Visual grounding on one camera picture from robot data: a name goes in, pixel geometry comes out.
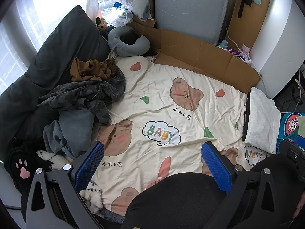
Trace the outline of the grey camouflage jacket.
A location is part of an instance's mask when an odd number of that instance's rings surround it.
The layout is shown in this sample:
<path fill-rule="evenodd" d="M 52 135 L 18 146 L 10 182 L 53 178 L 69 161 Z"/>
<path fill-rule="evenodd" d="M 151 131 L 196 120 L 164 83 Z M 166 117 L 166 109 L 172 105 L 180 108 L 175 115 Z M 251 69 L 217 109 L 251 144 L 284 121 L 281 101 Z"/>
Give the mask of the grey camouflage jacket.
<path fill-rule="evenodd" d="M 98 121 L 106 125 L 110 121 L 108 106 L 118 102 L 126 90 L 123 72 L 114 66 L 114 76 L 107 80 L 89 80 L 58 85 L 37 100 L 37 106 L 53 110 L 86 108 Z"/>

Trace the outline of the brown graphic t-shirt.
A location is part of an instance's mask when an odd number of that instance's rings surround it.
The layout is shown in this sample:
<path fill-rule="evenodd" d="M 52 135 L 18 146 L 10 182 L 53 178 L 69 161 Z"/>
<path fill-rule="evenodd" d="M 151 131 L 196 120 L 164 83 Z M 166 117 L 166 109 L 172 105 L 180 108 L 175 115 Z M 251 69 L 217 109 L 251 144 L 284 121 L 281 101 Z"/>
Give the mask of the brown graphic t-shirt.
<path fill-rule="evenodd" d="M 107 80 L 116 74 L 114 58 L 108 58 L 106 61 L 90 59 L 80 61 L 77 57 L 73 60 L 70 76 L 73 82 Z"/>

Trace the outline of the white spotted plush fabric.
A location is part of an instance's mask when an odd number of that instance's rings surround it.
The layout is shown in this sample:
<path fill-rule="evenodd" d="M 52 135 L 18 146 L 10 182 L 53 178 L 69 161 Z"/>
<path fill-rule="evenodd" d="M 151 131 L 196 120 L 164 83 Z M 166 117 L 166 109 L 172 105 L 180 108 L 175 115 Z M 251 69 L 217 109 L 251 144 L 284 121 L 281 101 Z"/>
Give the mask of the white spotted plush fabric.
<path fill-rule="evenodd" d="M 59 171 L 65 164 L 73 164 L 75 160 L 62 155 L 56 155 L 46 152 L 44 150 L 38 150 L 36 152 L 39 158 L 47 162 L 47 166 L 52 171 Z M 87 207 L 93 214 L 98 214 L 100 217 L 100 210 L 103 209 L 102 204 L 102 191 L 95 182 L 92 180 L 89 182 L 85 190 L 80 191 L 81 198 L 85 201 Z"/>

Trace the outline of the black trousers of person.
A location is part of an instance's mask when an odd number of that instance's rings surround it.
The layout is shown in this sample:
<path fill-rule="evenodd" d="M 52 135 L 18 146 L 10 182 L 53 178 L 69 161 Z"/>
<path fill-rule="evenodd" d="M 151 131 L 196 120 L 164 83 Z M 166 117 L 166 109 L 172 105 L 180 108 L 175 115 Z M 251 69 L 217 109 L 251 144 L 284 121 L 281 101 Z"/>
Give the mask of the black trousers of person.
<path fill-rule="evenodd" d="M 270 156 L 254 167 L 268 168 L 279 201 L 280 221 L 297 216 L 304 205 L 304 183 L 296 166 L 282 154 Z M 130 203 L 122 228 L 203 228 L 225 198 L 214 178 L 200 173 L 180 173 L 161 180 Z"/>

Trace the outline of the white folded towel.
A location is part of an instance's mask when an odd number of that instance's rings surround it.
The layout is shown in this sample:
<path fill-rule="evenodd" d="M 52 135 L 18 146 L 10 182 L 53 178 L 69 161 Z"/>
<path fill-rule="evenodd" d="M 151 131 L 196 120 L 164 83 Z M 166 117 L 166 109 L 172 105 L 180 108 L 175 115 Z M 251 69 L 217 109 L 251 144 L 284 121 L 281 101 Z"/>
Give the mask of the white folded towel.
<path fill-rule="evenodd" d="M 260 89 L 250 91 L 248 128 L 244 142 L 270 154 L 277 152 L 281 113 Z"/>

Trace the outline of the grey blue garment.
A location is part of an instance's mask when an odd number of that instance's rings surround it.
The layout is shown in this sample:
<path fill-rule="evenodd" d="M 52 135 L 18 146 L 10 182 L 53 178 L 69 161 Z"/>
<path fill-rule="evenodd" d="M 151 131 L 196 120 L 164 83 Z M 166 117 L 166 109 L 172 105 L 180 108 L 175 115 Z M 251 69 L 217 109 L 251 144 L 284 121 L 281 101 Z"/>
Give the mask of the grey blue garment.
<path fill-rule="evenodd" d="M 94 114 L 86 109 L 61 110 L 59 118 L 44 127 L 43 139 L 50 153 L 63 152 L 77 159 L 91 146 Z"/>

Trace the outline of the teal patterned bag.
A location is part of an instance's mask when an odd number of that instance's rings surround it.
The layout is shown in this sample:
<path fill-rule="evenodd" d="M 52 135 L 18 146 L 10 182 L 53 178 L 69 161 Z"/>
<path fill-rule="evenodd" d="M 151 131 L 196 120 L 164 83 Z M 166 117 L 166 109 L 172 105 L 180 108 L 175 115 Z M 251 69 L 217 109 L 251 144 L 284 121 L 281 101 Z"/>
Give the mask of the teal patterned bag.
<path fill-rule="evenodd" d="M 280 121 L 280 129 L 277 138 L 277 152 L 282 141 L 294 142 L 295 130 L 298 129 L 299 117 L 304 117 L 304 113 L 285 113 Z"/>

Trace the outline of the cream bear print bedsheet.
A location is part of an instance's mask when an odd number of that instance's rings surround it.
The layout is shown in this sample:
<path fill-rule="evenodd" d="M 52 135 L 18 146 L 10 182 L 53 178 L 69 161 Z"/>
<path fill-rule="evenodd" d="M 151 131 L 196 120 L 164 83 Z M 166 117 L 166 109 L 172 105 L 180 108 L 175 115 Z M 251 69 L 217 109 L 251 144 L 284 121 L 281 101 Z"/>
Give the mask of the cream bear print bedsheet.
<path fill-rule="evenodd" d="M 244 93 L 142 56 L 116 63 L 126 91 L 110 108 L 110 123 L 93 130 L 105 146 L 93 176 L 102 207 L 124 216 L 131 201 L 159 181 L 184 172 L 208 174 L 201 155 L 207 141 L 246 170 L 269 156 L 242 140 Z"/>

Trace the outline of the blue detergent bottle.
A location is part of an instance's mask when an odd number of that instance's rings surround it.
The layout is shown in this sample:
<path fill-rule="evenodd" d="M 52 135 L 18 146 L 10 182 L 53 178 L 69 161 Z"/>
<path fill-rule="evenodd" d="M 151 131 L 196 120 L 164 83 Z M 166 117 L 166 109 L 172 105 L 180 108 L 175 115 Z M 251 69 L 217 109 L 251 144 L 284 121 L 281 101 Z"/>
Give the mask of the blue detergent bottle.
<path fill-rule="evenodd" d="M 228 42 L 226 40 L 222 40 L 222 42 L 218 45 L 218 48 L 223 49 L 224 51 L 228 50 Z"/>

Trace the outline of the dark green pillow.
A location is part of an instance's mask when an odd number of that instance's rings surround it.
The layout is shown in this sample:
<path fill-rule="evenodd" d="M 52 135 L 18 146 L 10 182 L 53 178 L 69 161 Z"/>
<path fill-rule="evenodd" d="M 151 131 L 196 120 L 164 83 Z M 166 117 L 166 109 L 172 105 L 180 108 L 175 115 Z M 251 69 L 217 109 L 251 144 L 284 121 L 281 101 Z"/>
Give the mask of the dark green pillow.
<path fill-rule="evenodd" d="M 69 11 L 43 43 L 27 72 L 1 94 L 1 160 L 18 133 L 37 136 L 42 124 L 37 99 L 71 80 L 72 61 L 76 57 L 81 61 L 104 61 L 109 52 L 107 41 L 83 8 L 77 5 Z"/>

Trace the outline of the brown cardboard sheet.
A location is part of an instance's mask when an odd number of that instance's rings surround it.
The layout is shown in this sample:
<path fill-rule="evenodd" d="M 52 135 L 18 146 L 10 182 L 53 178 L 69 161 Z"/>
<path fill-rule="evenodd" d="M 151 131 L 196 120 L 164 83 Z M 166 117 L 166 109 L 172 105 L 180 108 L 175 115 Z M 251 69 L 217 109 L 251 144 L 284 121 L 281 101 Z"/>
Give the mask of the brown cardboard sheet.
<path fill-rule="evenodd" d="M 140 36 L 150 41 L 158 53 L 157 64 L 179 67 L 203 74 L 237 90 L 248 93 L 261 79 L 257 71 L 244 61 L 189 35 L 156 29 L 133 21 L 129 24 Z"/>

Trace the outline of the grey neck pillow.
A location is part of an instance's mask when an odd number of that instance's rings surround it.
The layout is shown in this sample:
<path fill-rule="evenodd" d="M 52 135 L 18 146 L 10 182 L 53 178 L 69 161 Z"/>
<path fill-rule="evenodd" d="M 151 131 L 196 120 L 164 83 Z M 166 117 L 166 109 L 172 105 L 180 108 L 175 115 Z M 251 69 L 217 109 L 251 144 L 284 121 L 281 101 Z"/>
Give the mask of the grey neck pillow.
<path fill-rule="evenodd" d="M 147 53 L 150 41 L 145 36 L 139 36 L 130 26 L 119 26 L 108 34 L 108 45 L 111 53 L 121 57 L 138 56 Z"/>

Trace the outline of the small teddy bear toy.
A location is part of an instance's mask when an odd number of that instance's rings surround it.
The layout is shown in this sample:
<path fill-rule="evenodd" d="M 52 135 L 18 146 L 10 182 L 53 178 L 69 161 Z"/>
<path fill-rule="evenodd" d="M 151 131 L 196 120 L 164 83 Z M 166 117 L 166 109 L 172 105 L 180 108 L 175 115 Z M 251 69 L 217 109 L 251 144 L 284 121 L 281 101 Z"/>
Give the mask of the small teddy bear toy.
<path fill-rule="evenodd" d="M 96 25 L 98 27 L 100 35 L 104 38 L 107 38 L 110 31 L 113 30 L 115 27 L 112 25 L 107 24 L 104 18 L 96 17 Z"/>

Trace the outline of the grey wrapped mattress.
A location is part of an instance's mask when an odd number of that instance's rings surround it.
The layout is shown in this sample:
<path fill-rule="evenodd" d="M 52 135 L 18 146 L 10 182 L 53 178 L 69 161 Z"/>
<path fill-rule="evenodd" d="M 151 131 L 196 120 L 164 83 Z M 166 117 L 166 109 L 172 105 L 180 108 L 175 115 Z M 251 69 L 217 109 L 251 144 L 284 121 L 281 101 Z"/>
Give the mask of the grey wrapped mattress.
<path fill-rule="evenodd" d="M 216 44 L 229 0 L 155 0 L 158 29 Z"/>

